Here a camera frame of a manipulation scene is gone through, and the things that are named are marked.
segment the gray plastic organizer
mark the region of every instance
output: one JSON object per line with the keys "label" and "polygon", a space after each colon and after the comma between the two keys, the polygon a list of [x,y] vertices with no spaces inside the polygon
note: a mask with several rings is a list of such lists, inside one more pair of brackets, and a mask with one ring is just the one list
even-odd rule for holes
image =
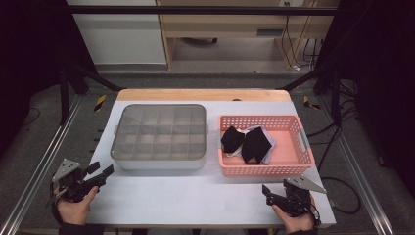
{"label": "gray plastic organizer", "polygon": [[207,116],[202,105],[129,105],[111,156],[124,169],[197,169],[205,164]]}

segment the black cable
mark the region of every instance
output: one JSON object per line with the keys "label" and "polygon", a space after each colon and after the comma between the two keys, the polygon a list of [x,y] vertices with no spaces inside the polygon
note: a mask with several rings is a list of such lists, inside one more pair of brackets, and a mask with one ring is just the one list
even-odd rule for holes
{"label": "black cable", "polygon": [[353,94],[350,94],[350,92],[348,92],[347,90],[343,90],[342,88],[339,90],[339,93],[342,95],[346,95],[348,97],[354,97]]}
{"label": "black cable", "polygon": [[55,196],[55,189],[53,187],[55,184],[52,181],[52,179],[53,179],[53,176],[51,178],[51,181],[49,181],[49,197],[50,198],[53,198]]}
{"label": "black cable", "polygon": [[345,210],[343,210],[343,209],[340,209],[340,208],[338,208],[338,207],[333,207],[333,209],[335,209],[336,211],[338,211],[338,212],[342,212],[342,213],[346,213],[346,214],[355,214],[355,213],[357,213],[357,212],[359,212],[360,211],[360,208],[361,208],[361,199],[360,199],[360,197],[359,197],[359,194],[356,192],[356,190],[350,185],[350,184],[348,184],[347,182],[345,182],[345,181],[343,181],[343,180],[341,180],[341,179],[339,179],[339,178],[335,178],[335,177],[321,177],[321,180],[327,180],[327,179],[329,179],[329,180],[334,180],[334,181],[338,181],[338,182],[341,182],[341,183],[343,183],[345,186],[347,186],[351,191],[353,191],[353,193],[354,193],[354,195],[356,196],[356,198],[357,198],[357,207],[356,207],[356,209],[354,209],[353,211],[345,211]]}
{"label": "black cable", "polygon": [[351,103],[353,103],[354,104],[354,99],[348,99],[348,100],[345,100],[345,101],[343,101],[343,102],[341,102],[340,103],[340,106],[342,107],[345,103],[348,103],[348,102],[351,102]]}
{"label": "black cable", "polygon": [[308,47],[309,41],[310,41],[310,39],[307,38],[307,41],[305,42],[304,49],[302,50],[302,60],[305,61],[305,62],[308,62],[310,65],[312,65],[312,69],[314,70],[314,67],[315,67],[315,64],[316,64],[316,60],[314,58],[319,56],[319,55],[315,54],[316,47],[317,47],[317,39],[314,39],[313,53],[311,55],[305,53],[306,49]]}
{"label": "black cable", "polygon": [[356,107],[352,107],[352,108],[350,108],[350,111],[351,111],[351,112],[354,112],[354,115],[351,115],[351,116],[349,116],[349,117],[345,117],[345,118],[344,118],[344,121],[347,121],[347,120],[349,120],[349,119],[350,119],[350,118],[352,118],[352,117],[355,117],[355,118],[356,118],[357,108],[356,108]]}
{"label": "black cable", "polygon": [[284,48],[284,36],[285,36],[285,33],[287,32],[287,36],[288,36],[288,40],[289,40],[289,42],[290,42],[291,52],[293,53],[293,59],[294,59],[294,61],[295,61],[295,62],[299,65],[299,67],[308,66],[308,65],[305,65],[305,64],[301,64],[301,63],[299,63],[299,62],[296,60],[296,55],[294,54],[293,42],[291,41],[290,33],[289,33],[289,31],[288,31],[288,22],[289,22],[289,19],[290,19],[290,16],[287,16],[287,19],[286,19],[286,25],[285,25],[285,28],[284,28],[284,32],[283,32],[283,35],[281,36],[281,47],[283,48],[284,54],[285,54],[285,56],[286,56],[286,58],[287,58],[287,61],[289,62],[290,67],[291,67],[291,66],[292,66],[292,64],[291,64],[291,62],[288,60],[288,54],[287,54],[287,52],[286,52],[286,50],[285,50],[285,48]]}
{"label": "black cable", "polygon": [[25,125],[29,125],[29,124],[31,124],[31,123],[33,123],[34,121],[36,121],[38,118],[39,118],[39,116],[40,116],[40,111],[38,110],[38,109],[36,109],[36,108],[30,108],[31,110],[36,110],[37,111],[37,116],[33,119],[33,120],[31,120],[31,121],[29,121],[29,122],[27,122],[27,123],[24,123],[22,126],[25,126]]}
{"label": "black cable", "polygon": [[336,136],[337,136],[337,134],[339,133],[339,131],[342,129],[342,126],[340,125],[340,126],[338,126],[337,128],[336,128],[336,130],[335,130],[335,134],[332,136],[332,138],[330,139],[330,142],[329,142],[329,144],[327,145],[327,147],[326,147],[326,150],[324,151],[324,154],[323,154],[323,157],[321,158],[321,161],[320,161],[320,163],[318,164],[318,168],[317,168],[317,171],[318,172],[320,172],[320,169],[321,169],[321,165],[323,165],[323,163],[324,163],[324,160],[326,159],[326,157],[327,157],[327,153],[329,152],[329,149],[330,149],[330,146],[333,144],[333,140],[336,138]]}
{"label": "black cable", "polygon": [[317,143],[310,143],[310,145],[326,145],[329,142],[317,142]]}
{"label": "black cable", "polygon": [[315,212],[317,213],[317,217],[315,217],[314,212],[310,211],[311,216],[313,216],[313,218],[314,218],[314,222],[318,222],[318,224],[314,224],[314,227],[316,227],[316,226],[320,225],[320,223],[321,223],[320,212],[318,211],[317,207],[315,207],[313,204],[311,204],[311,205],[314,207]]}
{"label": "black cable", "polygon": [[[285,28],[284,28],[283,35],[281,36],[281,47],[282,47],[282,49],[283,49],[283,51],[284,51],[284,54],[285,54],[285,56],[286,56],[286,58],[287,58],[287,61],[288,61],[288,55],[287,55],[287,52],[285,51],[285,48],[284,48],[284,36],[285,36],[285,33],[287,32],[287,36],[288,36],[288,39],[289,39],[289,42],[290,42],[291,52],[293,53],[293,59],[294,59],[294,61],[295,61],[295,62],[299,65],[299,67],[308,66],[308,65],[304,65],[304,64],[299,63],[299,62],[297,61],[297,59],[296,59],[296,55],[295,55],[295,53],[294,53],[293,42],[292,42],[292,40],[291,40],[291,37],[290,37],[290,32],[289,32],[289,30],[288,30],[288,23],[289,23],[289,19],[290,19],[290,16],[289,16],[289,15],[287,15],[286,25],[285,25]],[[305,23],[305,24],[304,24],[304,26],[302,27],[302,32],[301,32],[301,35],[303,35],[303,34],[304,34],[304,32],[305,32],[306,23]]]}
{"label": "black cable", "polygon": [[362,21],[363,17],[366,15],[367,11],[369,10],[370,6],[373,4],[375,0],[371,0],[367,5],[366,8],[362,11],[362,14],[360,14],[360,16],[358,17],[358,19],[353,23],[353,25],[350,27],[350,29],[348,30],[348,32],[345,34],[344,37],[341,38],[341,40],[339,41],[339,43],[336,44],[336,46],[333,48],[333,50],[331,50],[331,52],[328,54],[328,56],[326,57],[325,61],[323,63],[320,64],[320,66],[316,69],[313,70],[307,74],[305,74],[304,76],[300,77],[299,79],[283,86],[283,87],[276,87],[276,90],[286,90],[286,91],[291,91],[292,89],[298,87],[299,85],[305,83],[306,81],[312,79],[312,78],[317,78],[320,77],[321,75],[327,73],[326,70],[332,69],[333,67],[335,67],[339,60],[340,60],[340,56],[342,50],[344,50],[344,44],[345,41],[348,40],[348,38],[351,36],[351,34],[354,32],[354,30],[357,28],[358,24]]}
{"label": "black cable", "polygon": [[356,92],[341,82],[340,82],[340,88],[344,90],[347,96],[352,97],[352,98],[356,97]]}
{"label": "black cable", "polygon": [[[342,105],[344,105],[345,103],[347,103],[347,102],[351,102],[351,101],[352,101],[352,100],[346,100],[346,101],[343,101],[343,102],[341,103],[341,106],[342,106]],[[348,110],[346,110],[346,111],[345,111],[345,113],[344,113],[344,114],[342,114],[342,118],[344,118],[346,114],[348,114],[349,112],[353,111],[354,109],[355,109],[355,107],[352,107],[352,108],[349,108]],[[330,129],[330,127],[332,127],[332,126],[334,126],[334,125],[336,125],[336,124],[335,124],[334,122],[332,122],[331,124],[329,124],[328,126],[324,127],[323,129],[321,129],[321,130],[319,130],[319,131],[317,131],[317,132],[314,132],[314,133],[311,133],[311,134],[307,134],[307,137],[313,137],[313,136],[315,136],[315,135],[321,134],[321,133],[323,133],[324,131],[327,131],[328,129]]]}
{"label": "black cable", "polygon": [[[347,34],[345,35],[345,37],[343,37],[342,38],[342,40],[341,40],[341,42],[340,43],[338,43],[337,44],[337,46],[334,48],[334,50],[333,50],[333,52],[337,52],[337,51],[339,51],[340,50],[340,48],[341,48],[341,45],[343,45],[343,43],[346,41],[346,38],[348,38],[350,35],[351,35],[351,33],[353,32],[353,30],[356,28],[356,26],[358,25],[358,23],[361,21],[361,19],[363,18],[363,16],[366,14],[366,12],[368,11],[368,9],[369,9],[369,6],[373,3],[373,1],[374,0],[372,0],[367,6],[366,6],[366,8],[365,8],[365,10],[363,11],[363,13],[360,15],[360,17],[359,17],[359,19],[354,23],[354,25],[351,27],[351,29],[347,32]],[[331,55],[329,55],[329,59],[330,59],[330,57],[333,57],[333,55],[335,55],[335,53],[332,53]],[[324,69],[326,69],[326,68],[329,68],[331,65],[335,65],[337,62],[338,62],[338,59],[339,59],[339,57],[335,57],[335,59],[334,60],[329,60],[329,63],[326,63],[326,64],[323,64],[322,65],[322,67],[320,68],[321,70],[324,70]],[[323,132],[323,131],[325,131],[325,130],[327,130],[327,129],[329,129],[330,128],[330,126],[333,126],[333,124],[330,124],[328,127],[326,127],[326,128],[324,128],[323,130],[321,130],[321,131],[318,131],[317,133],[315,133],[315,134],[310,134],[310,135],[307,135],[307,136],[314,136],[314,135],[316,135],[316,134],[319,134],[319,133],[321,133],[321,132]],[[335,131],[335,134],[332,136],[332,139],[331,139],[331,141],[329,142],[329,145],[327,146],[327,148],[326,148],[326,151],[325,151],[325,153],[324,153],[324,155],[323,155],[323,158],[322,158],[322,160],[321,160],[321,162],[320,162],[320,164],[319,164],[319,166],[318,166],[318,171],[320,171],[320,169],[321,169],[321,166],[322,166],[322,164],[323,164],[323,162],[324,162],[324,159],[326,158],[326,156],[327,156],[327,152],[328,152],[328,150],[329,150],[329,148],[330,148],[330,146],[331,146],[331,144],[333,143],[333,140],[334,140],[334,138],[336,137],[336,135],[337,135],[337,133],[339,132],[341,130],[341,126],[338,126],[338,128],[336,129],[336,131]],[[346,185],[348,188],[350,188],[352,191],[353,191],[353,193],[356,195],[356,197],[357,197],[357,203],[358,203],[358,205],[357,205],[357,208],[354,210],[354,211],[345,211],[345,210],[342,210],[342,209],[339,209],[339,208],[336,208],[336,207],[334,207],[334,209],[335,210],[337,210],[337,211],[339,211],[339,212],[343,212],[343,213],[348,213],[348,214],[352,214],[352,213],[356,213],[356,212],[358,212],[359,210],[360,210],[360,208],[361,208],[361,201],[360,201],[360,197],[358,196],[358,194],[357,194],[357,192],[351,187],[351,185],[349,185],[349,184],[347,184],[346,182],[344,182],[344,181],[342,181],[342,180],[340,180],[340,179],[338,179],[338,178],[334,178],[334,177],[322,177],[321,178],[322,180],[323,179],[331,179],[331,180],[336,180],[336,181],[339,181],[339,182],[342,182],[344,185]]]}

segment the wall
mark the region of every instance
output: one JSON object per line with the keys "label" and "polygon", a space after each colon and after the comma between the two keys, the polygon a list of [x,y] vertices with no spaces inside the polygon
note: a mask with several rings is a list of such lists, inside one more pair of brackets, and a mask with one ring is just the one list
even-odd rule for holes
{"label": "wall", "polygon": [[[70,5],[155,6],[154,0],[68,0]],[[73,15],[96,65],[164,64],[157,15]]]}

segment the black fabric curtain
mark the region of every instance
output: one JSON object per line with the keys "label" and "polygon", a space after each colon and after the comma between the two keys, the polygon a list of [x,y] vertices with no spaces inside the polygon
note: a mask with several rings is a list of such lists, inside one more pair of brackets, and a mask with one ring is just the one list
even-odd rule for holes
{"label": "black fabric curtain", "polygon": [[[0,1],[0,156],[28,114],[30,97],[59,84],[59,72],[82,65],[97,72],[72,14],[46,13],[46,4],[65,0]],[[81,74],[67,80],[86,87]]]}
{"label": "black fabric curtain", "polygon": [[[352,2],[342,1],[348,5]],[[334,18],[317,68],[330,63],[332,57],[328,55],[347,36],[335,57],[334,69],[341,79],[356,84],[358,116],[377,148],[380,164],[393,167],[415,197],[415,137],[410,134],[415,131],[410,115],[415,103],[412,94],[415,1],[362,0],[356,6],[361,9],[362,17],[354,17],[353,21]],[[347,35],[349,30],[344,28],[351,27],[352,32]],[[331,74],[320,77],[318,88],[329,88],[332,78]]]}

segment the wire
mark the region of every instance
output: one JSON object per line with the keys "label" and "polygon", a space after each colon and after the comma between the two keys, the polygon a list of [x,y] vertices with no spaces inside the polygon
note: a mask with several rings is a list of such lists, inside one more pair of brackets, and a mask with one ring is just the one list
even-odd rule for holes
{"label": "wire", "polygon": [[284,28],[284,32],[283,32],[283,35],[281,36],[281,47],[282,47],[283,52],[284,52],[284,54],[285,54],[285,56],[286,56],[286,58],[287,58],[287,61],[289,62],[290,67],[292,67],[293,65],[292,65],[292,64],[291,64],[291,62],[288,60],[288,54],[287,54],[287,52],[286,52],[286,50],[285,50],[285,47],[284,47],[284,36],[285,36],[285,34],[286,34],[286,32],[287,32],[287,36],[288,36],[288,39],[289,39],[289,42],[290,42],[291,52],[293,53],[293,59],[294,59],[294,61],[295,61],[295,62],[299,65],[299,67],[304,67],[304,66],[307,66],[308,64],[301,64],[301,63],[299,63],[299,62],[297,61],[297,59],[296,59],[296,55],[295,55],[295,53],[294,53],[293,42],[291,41],[290,33],[289,33],[289,31],[288,31],[288,22],[289,22],[289,19],[290,19],[290,16],[287,16],[287,19],[286,19],[286,25],[285,25],[285,28]]}
{"label": "wire", "polygon": [[314,227],[315,227],[315,226],[320,225],[320,223],[321,223],[321,220],[320,220],[320,212],[318,211],[317,207],[315,207],[313,204],[311,204],[311,205],[314,207],[314,210],[317,213],[317,214],[314,214],[314,212],[312,212],[312,211],[310,212],[311,213],[311,216],[313,216],[313,218],[314,218],[314,223],[315,222],[318,223],[318,224],[314,224]]}
{"label": "wire", "polygon": [[310,38],[307,38],[307,41],[305,42],[305,45],[304,45],[304,49],[302,50],[302,60],[305,62],[308,62],[308,66],[311,71],[314,70],[315,64],[317,63],[316,60],[314,59],[315,57],[318,57],[318,55],[315,54],[316,47],[317,47],[317,40],[318,39],[314,39],[313,53],[311,55],[308,55],[305,53],[307,50]]}
{"label": "wire", "polygon": [[345,117],[345,118],[344,118],[344,121],[347,121],[347,120],[349,120],[349,119],[350,119],[350,118],[352,118],[352,117],[356,117],[356,114],[357,114],[357,108],[356,108],[356,107],[350,108],[350,111],[351,111],[351,112],[354,112],[354,115],[353,115],[353,116],[349,116],[349,117]]}
{"label": "wire", "polygon": [[375,0],[370,0],[369,3],[365,6],[365,9],[361,11],[362,13],[358,16],[358,19],[352,23],[352,26],[349,28],[349,30],[345,33],[345,35],[340,38],[339,42],[334,45],[334,48],[330,50],[330,52],[327,52],[327,56],[324,58],[324,61],[321,63],[316,64],[316,66],[319,66],[316,68],[316,70],[313,70],[312,72],[300,77],[294,82],[291,82],[290,84],[283,86],[283,87],[276,87],[275,89],[284,89],[287,91],[292,90],[293,88],[301,85],[302,83],[312,79],[312,78],[326,78],[321,77],[321,75],[327,74],[327,70],[332,70],[335,66],[337,66],[340,62],[340,58],[342,56],[342,52],[345,49],[345,42],[349,40],[349,38],[354,33],[355,29],[359,26],[360,22],[366,15],[366,13],[369,11],[370,6],[373,4]]}
{"label": "wire", "polygon": [[27,123],[24,123],[22,126],[29,125],[29,124],[35,122],[39,118],[39,116],[40,116],[40,111],[38,109],[36,109],[36,108],[30,108],[30,109],[31,110],[36,110],[37,111],[37,115],[36,115],[36,117],[33,120],[31,120],[31,121],[29,121]]}
{"label": "wire", "polygon": [[310,145],[326,145],[329,142],[317,142],[317,143],[310,143]]}
{"label": "wire", "polygon": [[[304,24],[304,26],[302,27],[302,31],[301,31],[300,38],[304,35],[305,28],[306,28],[306,25],[307,25],[307,22],[308,22],[308,19],[309,19],[309,18],[310,18],[310,16],[307,16],[307,18],[306,18],[306,20],[305,20],[305,24]],[[282,49],[283,49],[283,51],[284,51],[284,54],[285,54],[285,56],[286,56],[286,58],[287,58],[287,61],[288,61],[288,63],[289,63],[289,66],[291,67],[291,66],[292,66],[292,64],[291,64],[291,62],[288,60],[288,54],[287,54],[287,52],[285,51],[285,48],[284,48],[284,36],[285,36],[285,33],[287,32],[287,36],[288,36],[288,39],[289,39],[289,42],[290,42],[291,52],[293,53],[293,59],[294,59],[294,61],[295,61],[295,62],[299,65],[299,67],[308,66],[308,64],[302,64],[302,63],[299,63],[299,62],[297,61],[297,59],[296,59],[296,55],[295,55],[295,53],[294,53],[293,42],[292,42],[292,40],[291,40],[291,37],[290,37],[290,32],[289,32],[289,30],[288,30],[288,22],[289,22],[289,19],[290,19],[290,16],[289,16],[289,15],[287,15],[286,25],[285,25],[285,28],[284,28],[283,35],[281,36],[281,47],[282,47]]]}
{"label": "wire", "polygon": [[356,190],[350,184],[348,184],[347,182],[345,182],[345,181],[343,181],[339,178],[335,178],[335,177],[321,177],[321,180],[334,180],[334,181],[341,182],[345,186],[347,186],[351,191],[353,191],[354,195],[357,198],[357,207],[353,211],[345,211],[345,210],[340,209],[338,207],[334,207],[335,210],[337,210],[338,212],[346,213],[346,214],[355,214],[355,213],[360,211],[360,208],[361,208],[361,205],[362,205],[361,199],[359,197],[359,194],[356,192]]}
{"label": "wire", "polygon": [[343,106],[345,103],[349,103],[349,102],[351,102],[351,103],[354,104],[354,99],[345,100],[345,101],[343,101],[343,102],[340,103],[340,106]]}
{"label": "wire", "polygon": [[[352,102],[353,100],[346,100],[346,101],[343,101],[342,103],[341,103],[341,106],[343,106],[345,103],[347,103],[347,102]],[[348,113],[350,113],[351,111],[355,111],[355,107],[352,107],[352,108],[349,108],[348,110],[346,110],[343,114],[342,114],[342,118],[344,118],[345,117],[345,115],[347,115]],[[313,136],[315,136],[315,135],[318,135],[318,134],[321,134],[321,133],[323,133],[323,132],[325,132],[325,131],[327,131],[328,129],[330,129],[330,127],[332,127],[332,126],[334,126],[334,125],[336,125],[336,123],[335,122],[332,122],[331,124],[329,124],[328,126],[326,126],[326,127],[324,127],[323,129],[321,129],[321,130],[319,130],[319,131],[317,131],[317,132],[315,132],[315,133],[311,133],[311,134],[307,134],[307,137],[313,137]]]}
{"label": "wire", "polygon": [[336,128],[336,130],[335,130],[335,134],[334,134],[334,135],[332,136],[332,138],[330,139],[330,142],[329,142],[329,144],[327,145],[326,150],[324,151],[323,157],[321,158],[321,161],[320,161],[320,163],[318,164],[318,168],[317,168],[317,171],[318,171],[318,172],[320,172],[321,166],[323,165],[324,160],[325,160],[325,159],[326,159],[326,157],[327,157],[327,153],[329,152],[330,146],[333,144],[334,139],[336,138],[336,136],[338,135],[338,133],[340,133],[339,131],[340,131],[341,129],[342,129],[342,127],[341,127],[341,126],[338,126],[338,127]]}
{"label": "wire", "polygon": [[53,181],[52,181],[52,178],[51,178],[51,181],[49,182],[49,197],[50,198],[53,198],[54,197],[54,195],[55,195],[55,193],[54,193],[54,191],[55,191],[55,189],[54,189],[54,183],[53,183]]}
{"label": "wire", "polygon": [[340,88],[341,88],[341,91],[343,89],[343,91],[345,92],[345,94],[347,96],[352,97],[352,98],[355,98],[356,97],[355,88],[352,89],[352,88],[344,85],[342,82],[340,83]]}

